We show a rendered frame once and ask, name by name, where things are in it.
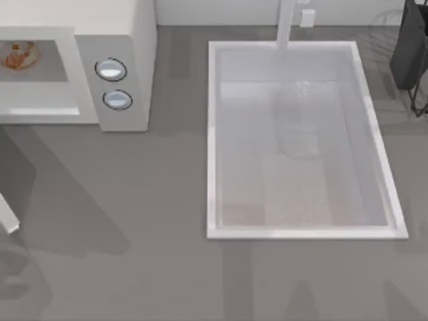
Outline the white sink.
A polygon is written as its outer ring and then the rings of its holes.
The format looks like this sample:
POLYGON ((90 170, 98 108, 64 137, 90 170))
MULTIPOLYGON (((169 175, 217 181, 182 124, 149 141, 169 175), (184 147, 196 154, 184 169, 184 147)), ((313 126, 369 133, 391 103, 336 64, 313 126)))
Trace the white sink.
POLYGON ((407 239, 354 41, 212 41, 208 239, 407 239))

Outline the small round microwave knob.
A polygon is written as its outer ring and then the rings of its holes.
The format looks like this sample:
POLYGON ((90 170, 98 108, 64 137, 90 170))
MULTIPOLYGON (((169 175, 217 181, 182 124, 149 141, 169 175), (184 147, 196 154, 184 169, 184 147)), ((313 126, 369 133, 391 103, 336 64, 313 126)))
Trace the small round microwave knob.
POLYGON ((126 110, 132 106, 132 96, 123 90, 106 92, 102 96, 103 103, 112 110, 126 110))

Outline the large round microwave knob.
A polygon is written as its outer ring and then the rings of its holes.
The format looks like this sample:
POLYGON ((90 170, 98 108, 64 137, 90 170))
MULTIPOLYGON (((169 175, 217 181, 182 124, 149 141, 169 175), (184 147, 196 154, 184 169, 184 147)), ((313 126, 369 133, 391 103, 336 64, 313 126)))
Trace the large round microwave knob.
POLYGON ((126 66, 115 58, 108 58, 95 63, 97 76, 107 82, 119 82, 127 75, 126 66))

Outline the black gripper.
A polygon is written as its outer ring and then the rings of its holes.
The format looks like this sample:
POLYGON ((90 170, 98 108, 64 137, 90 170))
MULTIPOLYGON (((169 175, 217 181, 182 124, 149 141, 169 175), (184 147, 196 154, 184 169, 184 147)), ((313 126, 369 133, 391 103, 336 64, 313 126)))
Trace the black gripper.
POLYGON ((421 80, 428 71, 428 0, 405 0, 390 69, 397 89, 408 93, 413 114, 428 114, 428 100, 417 107, 421 80))

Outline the pale microwave oven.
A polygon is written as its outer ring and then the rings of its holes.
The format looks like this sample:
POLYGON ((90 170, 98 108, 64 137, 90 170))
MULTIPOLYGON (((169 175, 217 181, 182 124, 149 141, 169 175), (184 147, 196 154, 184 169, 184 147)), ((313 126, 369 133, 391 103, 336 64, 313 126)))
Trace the pale microwave oven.
POLYGON ((0 125, 97 124, 104 132, 148 129, 154 65, 154 0, 0 0, 0 45, 34 41, 39 61, 21 71, 0 64, 0 125), (119 82, 97 76, 115 58, 119 82), (112 110, 106 92, 123 90, 132 106, 112 110))

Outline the brown bread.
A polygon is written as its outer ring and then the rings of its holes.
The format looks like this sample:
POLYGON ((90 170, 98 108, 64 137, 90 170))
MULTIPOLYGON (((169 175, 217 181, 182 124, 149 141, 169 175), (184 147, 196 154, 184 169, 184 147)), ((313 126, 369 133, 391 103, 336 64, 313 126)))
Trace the brown bread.
POLYGON ((41 52, 34 41, 4 41, 0 45, 0 64, 15 71, 33 67, 41 52))

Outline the white microwave door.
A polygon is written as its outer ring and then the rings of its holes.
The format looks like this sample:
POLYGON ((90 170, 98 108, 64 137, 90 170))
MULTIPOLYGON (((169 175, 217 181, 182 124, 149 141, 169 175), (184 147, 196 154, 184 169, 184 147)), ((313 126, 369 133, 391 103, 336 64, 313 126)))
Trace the white microwave door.
POLYGON ((8 235, 16 232, 20 228, 20 221, 10 208, 4 196, 0 193, 0 226, 4 228, 8 235))

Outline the tall white tap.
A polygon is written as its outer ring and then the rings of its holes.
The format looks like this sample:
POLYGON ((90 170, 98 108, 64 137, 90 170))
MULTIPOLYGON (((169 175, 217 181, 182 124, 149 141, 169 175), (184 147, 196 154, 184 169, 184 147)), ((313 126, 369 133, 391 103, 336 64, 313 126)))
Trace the tall white tap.
POLYGON ((276 35, 276 45, 279 50, 286 50, 288 48, 295 6, 296 0, 279 0, 276 35))

